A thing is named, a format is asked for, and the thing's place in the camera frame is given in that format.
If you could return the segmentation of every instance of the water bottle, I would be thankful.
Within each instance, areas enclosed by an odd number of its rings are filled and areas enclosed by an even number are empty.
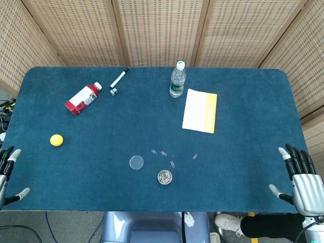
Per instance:
[[[178,98],[183,93],[184,82],[186,81],[185,63],[183,61],[177,62],[176,68],[171,75],[170,95],[173,98]]]

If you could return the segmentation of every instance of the marker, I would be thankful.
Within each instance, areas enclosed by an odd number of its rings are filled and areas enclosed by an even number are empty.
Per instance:
[[[124,69],[124,71],[119,75],[118,78],[109,86],[111,89],[115,87],[115,85],[121,80],[121,78],[130,70],[128,67]]]

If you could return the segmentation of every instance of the small round tin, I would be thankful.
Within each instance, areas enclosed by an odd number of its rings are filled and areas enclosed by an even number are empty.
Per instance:
[[[158,173],[157,180],[162,185],[168,185],[172,181],[172,174],[170,171],[162,170]]]

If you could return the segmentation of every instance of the yellow ball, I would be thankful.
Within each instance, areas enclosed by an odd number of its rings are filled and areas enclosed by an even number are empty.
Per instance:
[[[63,143],[63,137],[59,134],[55,134],[51,137],[50,142],[53,146],[60,146]]]

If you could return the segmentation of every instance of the beige partition wall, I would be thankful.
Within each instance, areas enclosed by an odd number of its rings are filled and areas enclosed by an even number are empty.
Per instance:
[[[0,86],[16,97],[28,69],[61,65],[62,60],[21,2],[1,0]]]
[[[324,178],[324,114],[303,125],[303,131],[316,172]]]
[[[261,67],[288,74],[300,118],[324,105],[324,0],[310,0]]]
[[[112,2],[131,66],[175,66],[179,60],[190,64],[200,16],[209,1]]]
[[[23,2],[67,65],[125,65],[110,0]]]
[[[304,2],[211,0],[195,65],[258,67]]]

